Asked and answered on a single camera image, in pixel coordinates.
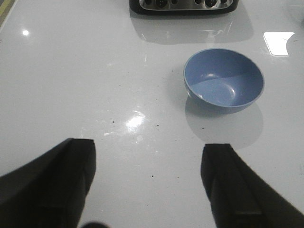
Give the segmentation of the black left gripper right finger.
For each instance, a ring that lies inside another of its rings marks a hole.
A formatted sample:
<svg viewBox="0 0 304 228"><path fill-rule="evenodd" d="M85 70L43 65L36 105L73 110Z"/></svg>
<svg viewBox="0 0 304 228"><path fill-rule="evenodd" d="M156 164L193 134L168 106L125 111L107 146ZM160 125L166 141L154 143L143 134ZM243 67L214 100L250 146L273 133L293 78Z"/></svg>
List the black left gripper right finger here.
<svg viewBox="0 0 304 228"><path fill-rule="evenodd" d="M201 179L218 228L302 228L304 215L265 181L230 144L205 144Z"/></svg>

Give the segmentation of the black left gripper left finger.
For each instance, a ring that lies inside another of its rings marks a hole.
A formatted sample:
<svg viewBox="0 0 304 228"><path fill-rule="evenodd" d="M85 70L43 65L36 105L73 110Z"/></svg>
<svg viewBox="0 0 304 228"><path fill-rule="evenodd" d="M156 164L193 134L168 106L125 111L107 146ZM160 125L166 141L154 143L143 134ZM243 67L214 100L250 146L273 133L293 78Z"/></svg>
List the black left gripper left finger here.
<svg viewBox="0 0 304 228"><path fill-rule="evenodd" d="M96 171L95 143L68 138L0 178L2 228L76 228Z"/></svg>

